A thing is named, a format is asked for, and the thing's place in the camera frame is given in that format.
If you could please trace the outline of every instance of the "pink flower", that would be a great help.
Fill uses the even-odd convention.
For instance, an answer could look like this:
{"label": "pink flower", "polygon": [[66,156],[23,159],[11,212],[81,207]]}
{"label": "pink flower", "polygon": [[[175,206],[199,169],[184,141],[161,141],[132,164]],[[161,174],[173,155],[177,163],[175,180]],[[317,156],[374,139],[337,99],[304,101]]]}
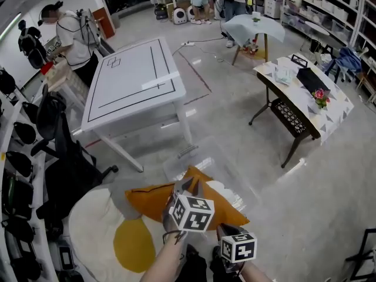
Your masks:
{"label": "pink flower", "polygon": [[319,98],[319,99],[322,99],[322,98],[324,97],[324,91],[323,91],[322,89],[317,90],[317,91],[315,92],[315,97],[316,97],[316,98]]}

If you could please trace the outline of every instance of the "black chair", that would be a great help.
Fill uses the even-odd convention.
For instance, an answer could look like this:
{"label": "black chair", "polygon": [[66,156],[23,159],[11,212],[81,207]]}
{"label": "black chair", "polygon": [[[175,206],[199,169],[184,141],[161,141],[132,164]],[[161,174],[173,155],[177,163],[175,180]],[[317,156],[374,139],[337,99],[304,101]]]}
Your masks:
{"label": "black chair", "polygon": [[355,268],[351,274],[350,281],[363,280],[363,279],[370,279],[370,281],[373,281],[372,279],[376,278],[375,273],[369,273],[369,274],[357,276],[358,271],[360,270],[363,262],[365,262],[366,260],[372,260],[374,258],[373,254],[371,254],[372,250],[367,250],[366,252],[364,251],[365,245],[367,242],[367,237],[369,234],[373,234],[373,233],[376,233],[376,229],[366,229],[364,231],[363,240],[360,245],[358,254],[345,259],[346,262],[350,262],[350,261],[355,262]]}
{"label": "black chair", "polygon": [[[89,155],[78,141],[72,140],[65,109],[65,99],[59,93],[49,93],[45,85],[36,116],[36,128],[43,140],[33,147],[31,155],[43,150],[58,160],[45,170],[49,200],[37,210],[40,219],[66,217],[85,193],[100,185],[110,172],[118,171],[117,166],[111,166],[100,172],[96,168],[96,158]],[[52,140],[55,141],[55,150],[48,147]]]}

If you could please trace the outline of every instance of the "blue cloth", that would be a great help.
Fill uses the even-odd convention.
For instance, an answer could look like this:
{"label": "blue cloth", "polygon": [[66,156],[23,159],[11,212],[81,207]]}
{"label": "blue cloth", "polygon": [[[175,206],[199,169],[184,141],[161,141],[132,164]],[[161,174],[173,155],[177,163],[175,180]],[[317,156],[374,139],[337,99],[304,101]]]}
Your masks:
{"label": "blue cloth", "polygon": [[[225,20],[227,22],[231,20],[232,18],[234,18],[234,16],[245,15],[247,13],[246,3],[237,2],[237,1],[233,1],[233,2],[224,1],[223,11],[224,11]],[[230,36],[229,33],[227,33],[227,38],[232,41],[234,40],[233,37]]]}
{"label": "blue cloth", "polygon": [[325,72],[331,68],[333,62],[335,62],[339,67],[346,68],[354,73],[361,72],[362,70],[360,58],[349,47],[341,48],[340,56],[331,60],[331,62],[325,67]]}

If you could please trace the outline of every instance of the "yellow circle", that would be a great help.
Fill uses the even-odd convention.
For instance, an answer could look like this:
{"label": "yellow circle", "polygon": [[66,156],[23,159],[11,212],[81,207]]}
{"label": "yellow circle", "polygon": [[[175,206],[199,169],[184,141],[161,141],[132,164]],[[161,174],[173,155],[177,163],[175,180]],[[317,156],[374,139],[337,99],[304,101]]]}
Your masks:
{"label": "yellow circle", "polygon": [[134,273],[146,271],[155,260],[153,239],[142,219],[123,221],[116,229],[113,249],[119,263]]}

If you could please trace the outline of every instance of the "black box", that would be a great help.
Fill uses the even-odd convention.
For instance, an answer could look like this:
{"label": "black box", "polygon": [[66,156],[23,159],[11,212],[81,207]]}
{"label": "black box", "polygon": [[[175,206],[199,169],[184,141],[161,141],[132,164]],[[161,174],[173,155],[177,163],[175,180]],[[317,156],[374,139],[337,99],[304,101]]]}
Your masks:
{"label": "black box", "polygon": [[328,87],[326,87],[325,83],[323,83],[322,80],[311,70],[311,68],[299,69],[296,77],[310,93],[322,89],[326,96],[329,95],[330,90]]}

